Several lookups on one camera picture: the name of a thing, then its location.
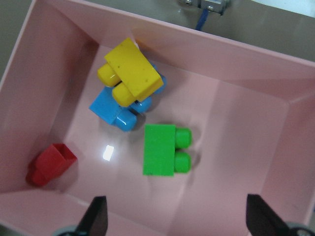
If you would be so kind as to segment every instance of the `pink bin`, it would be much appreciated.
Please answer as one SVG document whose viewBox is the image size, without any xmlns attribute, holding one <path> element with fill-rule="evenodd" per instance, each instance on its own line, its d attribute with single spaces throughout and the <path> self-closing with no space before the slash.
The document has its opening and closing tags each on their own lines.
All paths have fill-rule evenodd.
<svg viewBox="0 0 315 236">
<path fill-rule="evenodd" d="M 143 176 L 143 125 L 124 133 L 89 110 L 103 56 L 127 37 L 168 78 L 142 123 L 192 129 L 187 175 Z M 34 0 L 0 84 L 0 223 L 51 235 L 106 195 L 107 236 L 245 236 L 248 193 L 307 223 L 314 108 L 314 62 L 82 0 Z M 28 164 L 51 143 L 78 161 L 31 187 Z"/>
</svg>

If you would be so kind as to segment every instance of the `green block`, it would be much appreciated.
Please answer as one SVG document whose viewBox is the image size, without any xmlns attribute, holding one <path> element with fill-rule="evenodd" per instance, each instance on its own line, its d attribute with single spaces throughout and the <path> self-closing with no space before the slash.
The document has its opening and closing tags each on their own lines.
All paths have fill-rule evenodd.
<svg viewBox="0 0 315 236">
<path fill-rule="evenodd" d="M 173 124 L 146 124 L 144 136 L 143 174 L 174 176 L 190 170 L 190 156 L 176 148 L 191 145 L 191 131 Z"/>
</svg>

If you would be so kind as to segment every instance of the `toy block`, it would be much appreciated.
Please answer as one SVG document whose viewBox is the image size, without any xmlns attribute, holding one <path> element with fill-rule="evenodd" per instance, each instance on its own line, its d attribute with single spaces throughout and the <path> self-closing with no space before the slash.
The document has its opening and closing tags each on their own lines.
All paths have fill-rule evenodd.
<svg viewBox="0 0 315 236">
<path fill-rule="evenodd" d="M 136 115 L 131 111 L 143 113 L 147 111 L 152 103 L 148 97 L 143 102 L 134 102 L 129 107 L 121 107 L 112 97 L 113 88 L 105 87 L 95 101 L 91 104 L 90 110 L 110 125 L 120 128 L 122 131 L 130 131 L 137 123 Z"/>
<path fill-rule="evenodd" d="M 107 63 L 98 71 L 100 80 L 112 91 L 120 106 L 128 107 L 136 100 L 142 102 L 163 86 L 160 74 L 144 57 L 130 38 L 110 51 Z"/>
<path fill-rule="evenodd" d="M 174 176 L 174 173 L 187 173 L 191 158 L 186 152 L 176 149 L 188 148 L 191 140 L 188 128 L 177 128 L 172 124 L 146 124 L 143 174 Z"/>
<path fill-rule="evenodd" d="M 61 176 L 77 157 L 65 144 L 51 144 L 30 163 L 26 180 L 37 186 L 44 186 L 50 180 Z"/>
</svg>

